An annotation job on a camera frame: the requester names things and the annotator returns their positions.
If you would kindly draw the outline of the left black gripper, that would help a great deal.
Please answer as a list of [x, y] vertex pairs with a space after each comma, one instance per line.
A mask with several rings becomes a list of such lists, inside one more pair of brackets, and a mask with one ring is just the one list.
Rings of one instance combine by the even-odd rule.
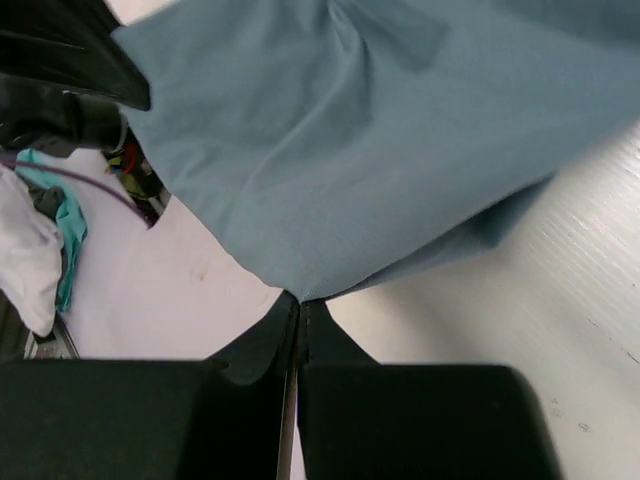
[[131, 135], [123, 106], [150, 108], [145, 77], [112, 38], [104, 1], [1, 4], [1, 147], [118, 153]]

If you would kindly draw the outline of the blue-grey t-shirt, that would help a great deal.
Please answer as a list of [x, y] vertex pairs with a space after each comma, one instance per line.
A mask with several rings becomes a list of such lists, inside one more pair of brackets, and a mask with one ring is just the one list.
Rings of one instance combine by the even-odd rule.
[[179, 1], [113, 37], [164, 185], [301, 301], [494, 247], [639, 117], [635, 1]]

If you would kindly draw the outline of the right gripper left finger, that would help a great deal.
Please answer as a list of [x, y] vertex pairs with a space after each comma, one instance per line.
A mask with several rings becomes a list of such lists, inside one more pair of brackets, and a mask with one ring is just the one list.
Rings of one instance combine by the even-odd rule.
[[298, 302], [197, 361], [1, 368], [5, 479], [285, 479]]

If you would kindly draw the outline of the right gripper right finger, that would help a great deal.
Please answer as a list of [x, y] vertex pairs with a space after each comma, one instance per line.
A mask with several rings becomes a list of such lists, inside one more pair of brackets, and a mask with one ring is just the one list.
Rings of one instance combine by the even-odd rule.
[[298, 427], [310, 479], [559, 479], [529, 382], [491, 364], [384, 365], [321, 301], [300, 309]]

